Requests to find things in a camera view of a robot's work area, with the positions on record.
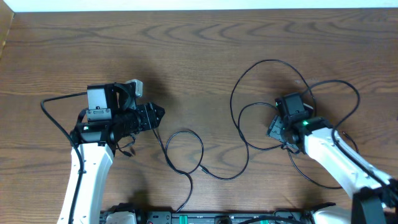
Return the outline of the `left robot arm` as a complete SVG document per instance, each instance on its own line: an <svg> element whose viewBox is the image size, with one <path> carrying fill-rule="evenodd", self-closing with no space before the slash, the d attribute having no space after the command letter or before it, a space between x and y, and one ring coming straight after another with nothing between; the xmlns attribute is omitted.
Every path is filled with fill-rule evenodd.
<svg viewBox="0 0 398 224"><path fill-rule="evenodd" d="M99 223L106 178L118 142L159 126L165 110L137 104L143 83L90 85L88 107L70 132L72 166L59 223Z"/></svg>

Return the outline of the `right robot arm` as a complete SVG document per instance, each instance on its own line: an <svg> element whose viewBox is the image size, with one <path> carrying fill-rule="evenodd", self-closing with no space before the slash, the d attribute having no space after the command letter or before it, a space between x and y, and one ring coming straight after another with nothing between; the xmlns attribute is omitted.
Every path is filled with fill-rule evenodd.
<svg viewBox="0 0 398 224"><path fill-rule="evenodd" d="M330 122L313 117L299 93L275 99L279 114L267 134L317 161L352 199L345 210L328 205L312 212L314 223L397 223L397 180L361 157Z"/></svg>

